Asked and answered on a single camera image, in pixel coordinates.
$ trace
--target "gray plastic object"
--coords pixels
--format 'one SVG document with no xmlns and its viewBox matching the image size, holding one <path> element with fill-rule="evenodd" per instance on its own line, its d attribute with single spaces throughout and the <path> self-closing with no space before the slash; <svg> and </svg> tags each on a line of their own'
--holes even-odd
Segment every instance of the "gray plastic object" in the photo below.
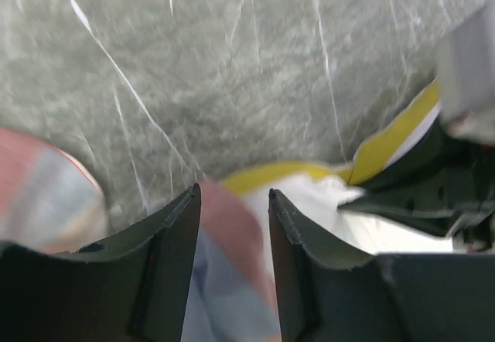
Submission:
<svg viewBox="0 0 495 342">
<path fill-rule="evenodd" d="M 436 59 L 447 133 L 495 145 L 495 4 L 487 3 L 445 35 Z"/>
</svg>

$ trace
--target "black plastic part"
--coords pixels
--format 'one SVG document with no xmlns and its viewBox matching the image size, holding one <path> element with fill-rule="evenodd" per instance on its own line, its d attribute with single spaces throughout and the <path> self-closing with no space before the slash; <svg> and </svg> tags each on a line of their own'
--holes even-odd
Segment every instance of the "black plastic part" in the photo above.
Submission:
<svg viewBox="0 0 495 342">
<path fill-rule="evenodd" d="M 179 342 L 200 205 L 195 185 L 74 254 L 0 243 L 0 340 Z"/>
<path fill-rule="evenodd" d="M 493 341 L 493 255 L 357 255 L 279 191 L 269 209 L 283 342 Z"/>
<path fill-rule="evenodd" d="M 438 237 L 492 236 L 472 227 L 495 210 L 495 149 L 451 139 L 438 120 L 408 153 L 360 186 L 366 195 L 340 210 L 376 214 Z"/>
</svg>

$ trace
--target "yellow strip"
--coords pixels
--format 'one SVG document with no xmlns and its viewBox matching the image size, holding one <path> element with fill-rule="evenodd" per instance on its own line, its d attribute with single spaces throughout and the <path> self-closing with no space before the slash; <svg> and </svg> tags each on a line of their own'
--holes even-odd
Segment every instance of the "yellow strip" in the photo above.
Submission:
<svg viewBox="0 0 495 342">
<path fill-rule="evenodd" d="M 356 185 L 366 181 L 383 170 L 395 151 L 438 101 L 439 86 L 434 81 L 396 117 L 388 128 L 365 141 L 354 157 L 353 174 L 349 184 Z"/>
<path fill-rule="evenodd" d="M 243 195 L 256 190 L 260 186 L 281 180 L 295 173 L 308 174 L 315 180 L 332 175 L 339 175 L 343 180 L 348 180 L 351 168 L 337 169 L 314 162 L 271 162 L 234 173 L 223 180 L 222 183 L 230 191 L 237 195 Z"/>
<path fill-rule="evenodd" d="M 395 151 L 418 127 L 438 100 L 439 86 L 433 82 L 389 127 L 363 143 L 354 157 L 353 166 L 339 168 L 314 162 L 271 162 L 234 173 L 222 182 L 239 196 L 296 173 L 305 173 L 314 180 L 338 175 L 350 185 L 361 183 L 383 170 Z"/>
</svg>

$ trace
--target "blurry pink object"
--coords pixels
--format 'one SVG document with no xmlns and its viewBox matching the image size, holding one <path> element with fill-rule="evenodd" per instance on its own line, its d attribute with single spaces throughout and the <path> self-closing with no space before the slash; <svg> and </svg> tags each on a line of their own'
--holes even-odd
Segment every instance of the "blurry pink object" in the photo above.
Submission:
<svg viewBox="0 0 495 342">
<path fill-rule="evenodd" d="M 54 253 L 108 235 L 104 195 L 72 156 L 0 128 L 0 240 Z"/>
<path fill-rule="evenodd" d="M 257 218 L 219 183 L 202 182 L 201 200 L 183 341 L 280 340 L 275 281 Z"/>
</svg>

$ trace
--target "gray marble surface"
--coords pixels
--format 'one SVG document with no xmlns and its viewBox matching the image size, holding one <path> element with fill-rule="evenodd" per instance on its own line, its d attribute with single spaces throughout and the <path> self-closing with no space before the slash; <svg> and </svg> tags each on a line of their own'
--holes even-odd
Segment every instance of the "gray marble surface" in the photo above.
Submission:
<svg viewBox="0 0 495 342">
<path fill-rule="evenodd" d="M 0 0 L 0 126 L 76 156 L 119 230 L 205 175 L 349 159 L 484 1 Z"/>
</svg>

